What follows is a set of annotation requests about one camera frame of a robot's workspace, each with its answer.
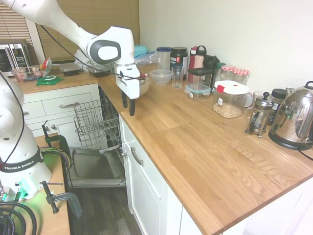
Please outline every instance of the window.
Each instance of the window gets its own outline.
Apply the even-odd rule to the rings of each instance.
[[[0,2],[0,42],[12,39],[26,39],[32,61],[38,64],[25,18]]]
[[[135,44],[140,43],[139,0],[58,0],[58,3],[70,19],[89,33],[100,35],[113,25],[122,26],[132,30]],[[45,57],[50,57],[53,62],[74,60],[39,25],[37,29]],[[76,53],[77,45],[55,30],[46,29],[66,49]]]

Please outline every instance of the open dishwasher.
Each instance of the open dishwasher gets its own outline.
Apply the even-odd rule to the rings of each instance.
[[[76,132],[82,148],[70,147],[69,170],[75,188],[125,187],[118,112],[102,92],[102,99],[74,107]]]

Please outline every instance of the white wall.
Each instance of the white wall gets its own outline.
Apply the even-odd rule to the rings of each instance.
[[[205,45],[250,70],[251,90],[313,80],[313,0],[139,0],[141,44]]]

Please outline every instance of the wooden floor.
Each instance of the wooden floor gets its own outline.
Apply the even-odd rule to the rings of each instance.
[[[74,220],[74,235],[141,235],[128,210],[126,188],[73,188],[83,216]]]

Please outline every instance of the electric kettle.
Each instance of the electric kettle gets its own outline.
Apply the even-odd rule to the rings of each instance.
[[[313,144],[313,81],[293,90],[280,105],[269,137],[290,149],[307,150]]]

